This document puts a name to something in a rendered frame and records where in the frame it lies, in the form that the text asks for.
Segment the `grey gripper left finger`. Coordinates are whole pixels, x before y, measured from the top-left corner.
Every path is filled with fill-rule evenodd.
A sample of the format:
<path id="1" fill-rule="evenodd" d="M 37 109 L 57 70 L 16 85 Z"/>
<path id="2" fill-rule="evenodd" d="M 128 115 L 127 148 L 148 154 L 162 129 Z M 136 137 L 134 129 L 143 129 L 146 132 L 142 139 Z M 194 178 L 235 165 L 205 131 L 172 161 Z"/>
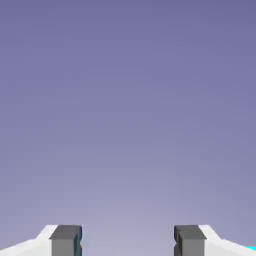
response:
<path id="1" fill-rule="evenodd" d="M 83 229 L 76 224 L 48 224 L 34 239 L 0 250 L 0 256 L 83 256 Z"/>

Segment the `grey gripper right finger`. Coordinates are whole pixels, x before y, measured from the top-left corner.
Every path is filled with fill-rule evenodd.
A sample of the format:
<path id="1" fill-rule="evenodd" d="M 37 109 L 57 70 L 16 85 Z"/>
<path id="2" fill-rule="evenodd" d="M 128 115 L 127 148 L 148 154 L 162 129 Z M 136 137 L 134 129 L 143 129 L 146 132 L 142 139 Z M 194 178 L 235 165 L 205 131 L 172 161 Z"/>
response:
<path id="1" fill-rule="evenodd" d="M 244 245 L 222 239 L 207 224 L 175 225 L 173 256 L 256 256 Z"/>

